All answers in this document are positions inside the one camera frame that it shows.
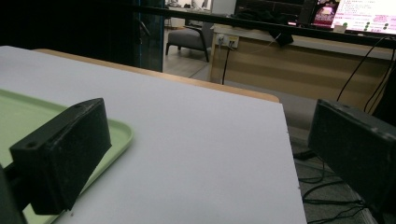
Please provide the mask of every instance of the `wall outlet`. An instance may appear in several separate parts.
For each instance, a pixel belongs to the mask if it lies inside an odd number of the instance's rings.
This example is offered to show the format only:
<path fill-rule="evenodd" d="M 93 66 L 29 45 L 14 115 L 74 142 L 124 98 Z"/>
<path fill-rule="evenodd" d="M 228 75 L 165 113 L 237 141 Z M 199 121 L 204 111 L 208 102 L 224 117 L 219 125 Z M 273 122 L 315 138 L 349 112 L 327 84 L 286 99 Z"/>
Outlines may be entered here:
<path fill-rule="evenodd" d="M 238 47 L 239 36 L 216 34 L 216 45 L 222 45 L 227 47 L 230 44 L 230 41 L 233 41 L 231 47 L 236 49 Z"/>

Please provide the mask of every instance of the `black device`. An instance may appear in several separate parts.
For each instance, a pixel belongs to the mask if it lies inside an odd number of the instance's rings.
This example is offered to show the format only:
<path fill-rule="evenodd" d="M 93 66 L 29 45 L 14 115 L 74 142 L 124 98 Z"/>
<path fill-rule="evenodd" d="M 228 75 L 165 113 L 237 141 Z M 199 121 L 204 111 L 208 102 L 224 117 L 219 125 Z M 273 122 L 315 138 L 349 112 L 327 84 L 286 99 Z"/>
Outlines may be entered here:
<path fill-rule="evenodd" d="M 111 147 L 104 100 L 67 108 L 10 148 L 0 168 L 0 222 L 24 223 L 30 203 L 38 215 L 70 210 Z"/>
<path fill-rule="evenodd" d="M 318 100 L 308 145 L 376 213 L 396 213 L 396 128 L 338 102 Z"/>

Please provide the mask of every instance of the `gray armchair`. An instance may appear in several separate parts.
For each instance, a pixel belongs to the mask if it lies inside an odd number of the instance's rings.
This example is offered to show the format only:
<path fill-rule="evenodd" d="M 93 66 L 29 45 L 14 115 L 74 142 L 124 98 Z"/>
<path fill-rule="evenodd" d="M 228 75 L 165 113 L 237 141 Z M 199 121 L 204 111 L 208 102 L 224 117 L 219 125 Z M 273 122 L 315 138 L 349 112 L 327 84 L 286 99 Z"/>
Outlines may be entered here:
<path fill-rule="evenodd" d="M 166 52 L 168 55 L 169 47 L 171 45 L 177 46 L 178 50 L 181 48 L 197 49 L 205 53 L 206 61 L 209 62 L 209 55 L 207 48 L 212 46 L 213 23 L 204 22 L 202 29 L 196 27 L 185 26 L 187 29 L 175 30 L 168 34 L 168 43 L 166 44 Z"/>

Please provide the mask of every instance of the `mounting hole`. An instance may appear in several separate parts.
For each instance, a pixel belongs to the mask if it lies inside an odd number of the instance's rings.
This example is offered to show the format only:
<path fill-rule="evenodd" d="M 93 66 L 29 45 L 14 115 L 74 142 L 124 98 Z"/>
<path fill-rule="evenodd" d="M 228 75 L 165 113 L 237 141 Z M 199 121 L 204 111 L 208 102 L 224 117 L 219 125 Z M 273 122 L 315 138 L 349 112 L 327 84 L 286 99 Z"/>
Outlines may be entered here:
<path fill-rule="evenodd" d="M 36 146 L 37 146 L 37 142 L 31 142 L 26 145 L 27 148 L 32 148 L 32 147 L 36 147 Z"/>

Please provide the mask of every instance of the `green tray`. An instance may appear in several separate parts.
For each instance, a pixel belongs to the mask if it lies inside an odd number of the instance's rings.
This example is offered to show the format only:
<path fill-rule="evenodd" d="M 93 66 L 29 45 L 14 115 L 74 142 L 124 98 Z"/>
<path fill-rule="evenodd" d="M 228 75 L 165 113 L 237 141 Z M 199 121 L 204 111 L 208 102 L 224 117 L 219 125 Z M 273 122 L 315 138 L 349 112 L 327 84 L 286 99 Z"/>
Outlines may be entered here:
<path fill-rule="evenodd" d="M 5 168 L 12 163 L 9 148 L 27 134 L 31 133 L 67 106 L 56 105 L 0 90 L 0 164 Z M 131 145 L 133 131 L 124 123 L 108 120 L 112 147 L 102 158 L 84 190 L 126 149 Z M 29 224 L 51 223 L 57 216 L 38 216 L 28 205 L 23 213 Z"/>

